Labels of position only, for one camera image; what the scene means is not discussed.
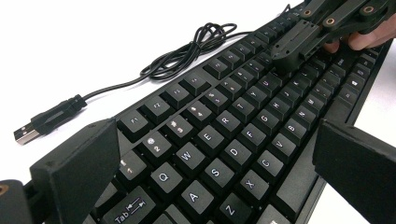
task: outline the computer keyboard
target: computer keyboard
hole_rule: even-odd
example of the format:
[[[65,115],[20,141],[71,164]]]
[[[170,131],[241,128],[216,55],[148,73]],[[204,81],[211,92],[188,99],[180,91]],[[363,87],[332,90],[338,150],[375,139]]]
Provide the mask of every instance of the computer keyboard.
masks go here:
[[[84,223],[305,223],[324,186],[318,121],[353,123],[389,43],[281,75],[297,6],[115,116],[120,169]]]

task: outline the white background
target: white background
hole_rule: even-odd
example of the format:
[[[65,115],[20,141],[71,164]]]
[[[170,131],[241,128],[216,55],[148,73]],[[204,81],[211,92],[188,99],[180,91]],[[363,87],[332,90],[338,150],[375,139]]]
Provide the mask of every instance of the white background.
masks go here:
[[[2,1],[0,180],[27,183],[35,161],[85,125],[116,115],[161,84],[146,81],[94,97],[77,117],[22,147],[13,132],[32,116],[76,94],[138,77],[152,60],[190,42],[207,22],[232,22],[238,25],[236,32],[254,31],[287,3],[296,6],[300,1]],[[389,70],[394,73],[394,65]],[[381,133],[393,130],[395,121],[377,116],[384,108],[396,114],[395,98],[389,94],[395,85],[375,84],[386,87],[376,96],[386,100],[374,98],[358,123],[396,145],[393,132]],[[330,188],[325,192],[330,200],[320,200],[311,224],[364,223]]]

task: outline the usb connector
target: usb connector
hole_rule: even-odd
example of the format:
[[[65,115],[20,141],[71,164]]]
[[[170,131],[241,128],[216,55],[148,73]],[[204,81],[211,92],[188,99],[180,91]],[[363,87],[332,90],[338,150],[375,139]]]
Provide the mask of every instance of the usb connector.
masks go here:
[[[86,105],[87,103],[80,95],[62,101],[50,110],[34,116],[30,123],[15,131],[15,140],[25,145],[40,135],[48,134],[73,118]]]

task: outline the robotic arm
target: robotic arm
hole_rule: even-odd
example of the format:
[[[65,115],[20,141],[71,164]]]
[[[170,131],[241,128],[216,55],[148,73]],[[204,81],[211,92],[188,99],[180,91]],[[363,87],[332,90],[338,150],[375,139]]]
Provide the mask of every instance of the robotic arm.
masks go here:
[[[368,34],[394,13],[394,0],[309,1],[302,19],[273,46],[276,70],[292,72],[326,42],[355,32]]]

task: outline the human hand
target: human hand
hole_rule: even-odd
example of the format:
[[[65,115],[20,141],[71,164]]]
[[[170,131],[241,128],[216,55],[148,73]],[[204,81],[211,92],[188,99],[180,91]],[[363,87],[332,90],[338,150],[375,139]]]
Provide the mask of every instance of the human hand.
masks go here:
[[[393,14],[387,21],[383,21],[375,30],[367,35],[354,33],[345,38],[348,45],[354,50],[369,49],[379,46],[388,40],[396,38],[396,14]],[[330,53],[335,53],[340,46],[339,41],[325,44],[325,48]]]

